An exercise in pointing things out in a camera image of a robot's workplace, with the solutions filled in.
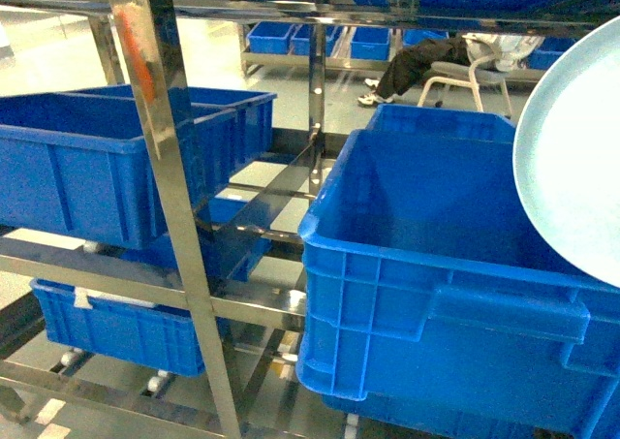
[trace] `white sneaker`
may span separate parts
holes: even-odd
[[[370,92],[357,98],[357,102],[363,107],[371,108],[381,103],[394,103],[394,97],[382,98],[375,92]]]
[[[371,90],[377,90],[379,86],[379,80],[377,78],[365,78],[364,85],[366,85]]]

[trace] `metal post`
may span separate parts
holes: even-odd
[[[25,406],[21,397],[11,388],[0,386],[0,415],[14,423],[23,423],[24,418],[20,415]]]
[[[125,83],[108,16],[91,16],[88,18],[88,23],[108,85]]]
[[[239,37],[239,56],[241,56],[241,71],[243,71],[243,75],[247,76],[248,75],[248,62],[247,60],[243,57],[243,53],[245,52],[245,49],[248,47],[247,45],[247,41],[245,40],[245,37],[247,35],[248,32],[248,26],[245,24],[237,24],[236,25],[236,33]]]
[[[240,439],[229,373],[194,225],[192,200],[200,199],[190,199],[179,148],[179,139],[192,137],[194,123],[174,6],[172,0],[109,1],[220,423],[227,437]],[[191,148],[192,143],[184,143],[184,149]]]
[[[317,0],[326,4],[329,0]],[[325,147],[326,123],[326,26],[315,24],[310,37],[310,141],[314,143],[310,166],[310,187],[312,195],[317,195],[323,183],[323,150]]]

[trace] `plastic crate handle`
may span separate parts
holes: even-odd
[[[581,301],[560,301],[441,286],[429,319],[558,342],[582,344],[590,312]]]

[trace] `metal shelf frame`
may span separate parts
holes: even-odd
[[[480,30],[530,33],[552,36],[582,36],[613,16],[611,11],[594,11],[566,17],[563,4],[555,11],[527,14],[479,14],[462,17],[452,11],[421,11],[419,0],[390,0],[388,8],[331,5],[329,0],[315,3],[247,2],[241,0],[0,0],[0,3],[39,8],[47,11],[89,17],[90,27],[109,84],[123,81],[120,57],[116,53],[108,15],[113,15],[132,84],[146,139],[150,162],[160,193],[179,272],[129,263],[118,258],[118,250],[103,249],[100,254],[83,249],[65,250],[38,245],[4,235],[0,229],[0,269],[36,275],[52,281],[127,298],[149,300],[189,310],[195,322],[201,351],[208,366],[207,376],[216,404],[217,416],[193,408],[171,404],[161,392],[121,392],[110,387],[79,380],[72,375],[88,361],[84,354],[77,364],[59,364],[49,370],[7,361],[19,348],[44,328],[43,315],[32,293],[0,312],[0,414],[16,422],[27,421],[38,402],[25,404],[16,390],[41,397],[59,398],[102,410],[133,421],[154,423],[167,429],[182,429],[205,437],[282,438],[299,437],[246,422],[269,363],[273,359],[290,361],[277,353],[286,331],[303,332],[306,296],[303,280],[294,289],[250,281],[218,282],[209,286],[199,247],[195,211],[192,209],[181,163],[177,134],[193,124],[187,78],[176,26],[177,16],[210,17],[250,23],[261,20],[313,24],[309,58],[282,57],[287,65],[307,65],[309,69],[308,131],[274,130],[271,155],[293,161],[267,187],[236,184],[233,187],[257,190],[257,197],[220,233],[233,235],[248,249],[262,236],[273,240],[270,256],[300,260],[299,237],[256,228],[249,220],[251,209],[268,204],[275,217],[292,198],[314,199],[322,185],[323,166],[335,158],[345,136],[325,132],[326,69],[367,69],[380,71],[386,63],[339,60],[326,57],[326,26],[364,25],[426,28],[425,20],[459,21],[471,29],[471,20]],[[245,45],[245,35],[241,37]],[[255,64],[279,61],[244,53]],[[306,180],[309,192],[299,192]],[[210,229],[206,221],[202,228]],[[243,386],[236,373],[234,340],[220,340],[216,317],[264,327],[264,344],[253,349],[261,355],[250,381]]]

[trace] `white chair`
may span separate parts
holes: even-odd
[[[489,44],[485,45],[487,45],[493,53],[483,58],[477,59],[470,66],[447,63],[444,61],[437,61],[433,63],[431,66],[432,70],[435,73],[441,74],[441,76],[430,78],[426,82],[426,85],[422,90],[422,94],[419,96],[418,106],[424,106],[424,102],[426,101],[428,92],[435,83],[442,83],[444,85],[444,93],[441,97],[441,100],[439,100],[435,104],[435,107],[440,108],[443,102],[448,97],[450,88],[456,86],[469,88],[474,94],[474,102],[476,103],[477,110],[480,112],[484,112],[481,98],[481,86],[499,86],[502,90],[502,95],[504,96],[504,103],[506,105],[506,117],[511,118],[512,103],[511,97],[508,93],[508,87],[506,86],[506,76],[508,74],[500,73],[498,71],[488,71],[486,69],[480,69],[481,64],[489,63],[491,61],[495,61],[496,59],[501,58],[502,51],[496,47],[491,47]]]

